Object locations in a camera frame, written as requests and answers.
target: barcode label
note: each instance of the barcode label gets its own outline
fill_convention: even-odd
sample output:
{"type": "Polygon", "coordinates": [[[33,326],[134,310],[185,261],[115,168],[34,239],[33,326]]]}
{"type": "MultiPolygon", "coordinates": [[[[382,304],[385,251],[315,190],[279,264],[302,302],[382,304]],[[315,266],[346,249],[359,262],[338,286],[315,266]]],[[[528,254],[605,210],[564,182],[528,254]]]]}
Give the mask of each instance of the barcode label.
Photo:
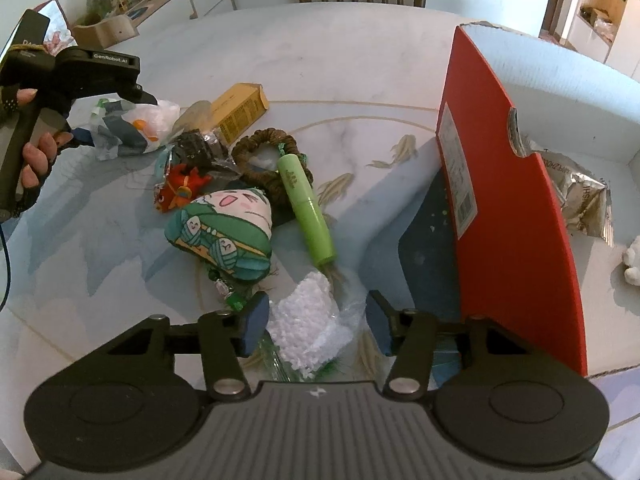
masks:
{"type": "Polygon", "coordinates": [[[478,204],[456,123],[446,103],[442,112],[438,139],[453,197],[452,210],[456,221],[456,233],[460,239],[478,214],[478,204]]]}
{"type": "Polygon", "coordinates": [[[460,216],[460,221],[462,223],[465,222],[466,217],[471,213],[472,205],[471,205],[471,195],[469,193],[466,194],[465,199],[460,204],[458,208],[458,216],[460,216]]]}

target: red plush toy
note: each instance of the red plush toy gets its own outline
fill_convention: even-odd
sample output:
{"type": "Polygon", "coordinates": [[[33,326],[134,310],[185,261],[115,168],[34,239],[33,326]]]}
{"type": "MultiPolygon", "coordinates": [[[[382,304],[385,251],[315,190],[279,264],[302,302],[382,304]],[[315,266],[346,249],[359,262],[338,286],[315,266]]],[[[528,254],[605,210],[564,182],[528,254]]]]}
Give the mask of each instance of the red plush toy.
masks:
{"type": "Polygon", "coordinates": [[[184,207],[198,196],[200,189],[211,181],[209,175],[201,177],[198,168],[186,174],[187,165],[177,164],[171,168],[164,184],[158,186],[154,197],[156,209],[166,213],[174,207],[184,207]]]}

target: black cable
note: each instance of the black cable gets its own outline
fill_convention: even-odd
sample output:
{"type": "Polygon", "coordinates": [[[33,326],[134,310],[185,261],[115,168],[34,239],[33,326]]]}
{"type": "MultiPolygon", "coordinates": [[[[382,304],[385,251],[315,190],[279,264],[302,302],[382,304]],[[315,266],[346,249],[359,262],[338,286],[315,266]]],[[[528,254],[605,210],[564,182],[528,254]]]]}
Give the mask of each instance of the black cable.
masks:
{"type": "Polygon", "coordinates": [[[0,303],[0,312],[6,304],[6,300],[9,299],[9,289],[11,288],[11,262],[9,261],[9,248],[6,246],[6,239],[4,238],[4,231],[2,231],[2,225],[0,224],[0,240],[2,240],[2,250],[4,251],[4,259],[6,260],[6,290],[4,292],[4,298],[0,303]]]}

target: cartoon face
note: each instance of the cartoon face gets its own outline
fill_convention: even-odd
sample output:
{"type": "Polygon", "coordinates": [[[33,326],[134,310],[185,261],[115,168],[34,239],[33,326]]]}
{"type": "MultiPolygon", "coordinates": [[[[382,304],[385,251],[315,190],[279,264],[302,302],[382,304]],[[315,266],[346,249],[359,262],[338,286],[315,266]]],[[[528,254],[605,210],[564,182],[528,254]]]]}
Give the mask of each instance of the cartoon face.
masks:
{"type": "Polygon", "coordinates": [[[216,213],[241,218],[271,238],[271,205],[257,189],[228,189],[195,200],[213,206],[216,213]]]}
{"type": "Polygon", "coordinates": [[[197,216],[192,216],[187,220],[187,229],[192,236],[200,231],[200,225],[200,218],[197,216]]]}
{"type": "Polygon", "coordinates": [[[173,192],[163,184],[156,184],[154,187],[154,205],[158,211],[166,213],[171,209],[173,192]]]}
{"type": "Polygon", "coordinates": [[[229,238],[220,238],[218,243],[220,244],[220,254],[223,256],[227,256],[237,250],[236,244],[229,240],[229,238]]]}

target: foil snack bag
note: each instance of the foil snack bag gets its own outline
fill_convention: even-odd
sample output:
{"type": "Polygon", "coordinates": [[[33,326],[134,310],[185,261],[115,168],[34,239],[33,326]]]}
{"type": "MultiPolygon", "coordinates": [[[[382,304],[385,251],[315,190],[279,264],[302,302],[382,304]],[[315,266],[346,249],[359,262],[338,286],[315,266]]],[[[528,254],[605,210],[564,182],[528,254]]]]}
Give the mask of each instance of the foil snack bag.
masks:
{"type": "Polygon", "coordinates": [[[518,156],[539,153],[542,157],[567,229],[601,238],[613,246],[609,186],[568,156],[545,150],[517,128],[510,128],[510,141],[518,156]]]}

